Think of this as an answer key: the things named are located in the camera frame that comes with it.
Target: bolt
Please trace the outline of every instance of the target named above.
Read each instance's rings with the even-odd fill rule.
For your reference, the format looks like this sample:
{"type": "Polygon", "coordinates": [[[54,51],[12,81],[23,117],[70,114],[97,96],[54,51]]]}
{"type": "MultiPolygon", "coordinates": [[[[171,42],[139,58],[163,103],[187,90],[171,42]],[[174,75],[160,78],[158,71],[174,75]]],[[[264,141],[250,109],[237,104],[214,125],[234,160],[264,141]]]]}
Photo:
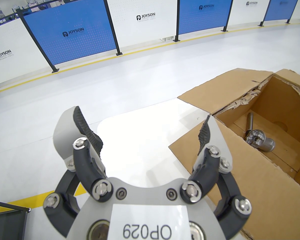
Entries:
{"type": "Polygon", "coordinates": [[[54,197],[54,196],[48,197],[48,199],[47,199],[47,207],[52,208],[53,205],[55,205],[56,201],[57,201],[56,197],[54,197]]]}
{"type": "Polygon", "coordinates": [[[234,201],[236,209],[243,215],[250,215],[252,212],[252,206],[248,199],[235,199],[234,201]]]}
{"type": "Polygon", "coordinates": [[[204,233],[201,227],[193,222],[189,222],[189,224],[191,240],[204,240],[204,233]]]}
{"type": "Polygon", "coordinates": [[[101,183],[99,184],[96,189],[95,189],[95,192],[97,193],[97,195],[99,196],[103,196],[105,195],[108,190],[107,190],[107,185],[105,183],[101,183]]]}
{"type": "Polygon", "coordinates": [[[77,147],[77,148],[80,148],[80,147],[82,147],[84,145],[84,140],[83,139],[78,139],[77,141],[76,141],[76,143],[75,143],[75,146],[77,147]]]}
{"type": "Polygon", "coordinates": [[[127,190],[125,188],[119,188],[116,192],[118,200],[123,200],[127,196],[127,190]]]}
{"type": "Polygon", "coordinates": [[[168,189],[167,190],[167,198],[170,200],[170,201],[174,201],[177,197],[177,193],[176,193],[176,190],[175,189],[168,189]]]}
{"type": "Polygon", "coordinates": [[[218,156],[221,153],[220,149],[218,147],[216,147],[215,145],[208,146],[208,150],[211,155],[215,155],[215,156],[218,156]]]}
{"type": "Polygon", "coordinates": [[[230,163],[226,159],[221,159],[221,165],[226,169],[230,167],[230,163]]]}
{"type": "Polygon", "coordinates": [[[192,184],[189,184],[189,185],[187,186],[186,192],[187,192],[187,195],[188,195],[189,197],[197,196],[197,194],[198,194],[198,190],[197,190],[196,187],[194,187],[194,185],[192,185],[192,184]]]}

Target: torn cardboard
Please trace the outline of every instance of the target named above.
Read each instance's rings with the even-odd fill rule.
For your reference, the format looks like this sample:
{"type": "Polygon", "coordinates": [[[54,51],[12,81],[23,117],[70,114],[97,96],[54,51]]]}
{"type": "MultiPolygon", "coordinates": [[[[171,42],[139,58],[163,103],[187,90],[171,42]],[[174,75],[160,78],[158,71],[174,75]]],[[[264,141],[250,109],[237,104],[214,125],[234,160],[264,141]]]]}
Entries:
{"type": "MultiPolygon", "coordinates": [[[[232,153],[232,174],[253,206],[244,230],[254,239],[300,239],[299,93],[300,75],[293,71],[235,69],[179,97],[224,123],[218,125],[232,153]],[[268,157],[242,139],[249,111],[256,114],[256,126],[277,142],[268,157]]],[[[199,151],[201,126],[169,146],[189,172],[199,151]]],[[[208,196],[215,204],[221,199],[217,187],[208,196]]]]}

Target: gray surface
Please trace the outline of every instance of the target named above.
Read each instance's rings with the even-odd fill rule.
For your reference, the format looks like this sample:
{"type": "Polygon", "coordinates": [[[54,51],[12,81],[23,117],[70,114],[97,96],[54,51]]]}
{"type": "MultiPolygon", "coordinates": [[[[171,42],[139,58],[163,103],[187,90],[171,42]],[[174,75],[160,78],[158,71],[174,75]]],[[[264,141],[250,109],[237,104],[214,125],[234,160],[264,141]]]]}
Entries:
{"type": "Polygon", "coordinates": [[[67,240],[85,240],[87,231],[93,223],[101,219],[110,221],[113,204],[186,205],[189,221],[201,226],[205,232],[206,239],[225,240],[222,229],[205,199],[195,204],[186,204],[181,199],[179,190],[182,183],[187,181],[186,179],[179,178],[166,185],[155,188],[134,187],[114,177],[108,180],[112,183],[114,192],[120,187],[126,188],[126,198],[120,201],[115,197],[114,193],[109,201],[101,203],[89,197],[75,219],[67,240]],[[173,188],[178,192],[178,197],[175,201],[167,199],[166,192],[169,188],[173,188]]]}

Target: railing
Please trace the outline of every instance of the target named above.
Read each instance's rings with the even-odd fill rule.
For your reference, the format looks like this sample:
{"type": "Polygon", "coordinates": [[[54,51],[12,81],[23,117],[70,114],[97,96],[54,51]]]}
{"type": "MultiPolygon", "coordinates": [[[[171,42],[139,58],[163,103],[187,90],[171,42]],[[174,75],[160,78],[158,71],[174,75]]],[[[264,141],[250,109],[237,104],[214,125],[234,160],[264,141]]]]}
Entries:
{"type": "MultiPolygon", "coordinates": [[[[221,27],[226,32],[228,25],[263,26],[269,20],[288,24],[291,18],[300,19],[300,0],[52,0],[10,16],[20,19],[0,30],[14,23],[19,33],[2,33],[0,62],[9,66],[14,59],[14,67],[18,63],[23,68],[15,72],[17,77],[47,63],[57,72],[55,65],[88,55],[110,50],[121,55],[121,48],[155,39],[175,37],[177,42],[180,35],[194,31],[221,27]],[[59,1],[63,3],[52,6],[59,1]],[[18,41],[26,41],[26,51],[16,49],[18,41]],[[26,55],[37,60],[36,68],[26,55]]],[[[0,76],[0,82],[8,79],[0,76]]]]}

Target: white floor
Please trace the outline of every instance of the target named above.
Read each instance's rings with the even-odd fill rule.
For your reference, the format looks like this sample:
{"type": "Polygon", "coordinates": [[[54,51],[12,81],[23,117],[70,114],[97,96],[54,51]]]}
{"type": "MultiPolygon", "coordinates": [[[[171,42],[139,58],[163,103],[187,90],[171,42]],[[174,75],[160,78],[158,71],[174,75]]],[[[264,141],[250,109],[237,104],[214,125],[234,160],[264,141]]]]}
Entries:
{"type": "MultiPolygon", "coordinates": [[[[287,68],[300,74],[300,25],[225,33],[152,49],[1,92],[0,201],[10,202],[55,189],[65,166],[54,150],[51,137],[59,116],[69,107],[79,105],[90,127],[98,134],[100,131],[102,137],[103,125],[110,119],[98,127],[100,121],[174,99],[237,67],[268,71],[287,68]]],[[[197,112],[199,120],[203,114],[197,112]]],[[[192,118],[188,122],[191,122],[190,127],[195,120],[192,118]]],[[[165,129],[165,134],[169,133],[169,138],[165,136],[164,142],[160,143],[157,133],[158,146],[167,147],[183,135],[170,124],[162,125],[161,129],[165,129]]],[[[104,142],[105,149],[111,147],[111,140],[104,142]]],[[[148,160],[148,168],[131,164],[139,173],[143,171],[143,180],[129,176],[124,170],[120,170],[120,176],[116,172],[113,175],[118,174],[122,180],[143,187],[186,175],[184,169],[171,161],[172,153],[167,153],[170,154],[159,159],[141,156],[142,160],[148,160]],[[157,171],[160,173],[159,169],[166,165],[171,166],[165,170],[168,174],[158,175],[157,171]]],[[[106,155],[104,160],[109,164],[106,155]]],[[[26,239],[60,239],[55,231],[35,226],[41,224],[39,220],[45,223],[46,219],[43,210],[37,209],[29,214],[26,239]]]]}

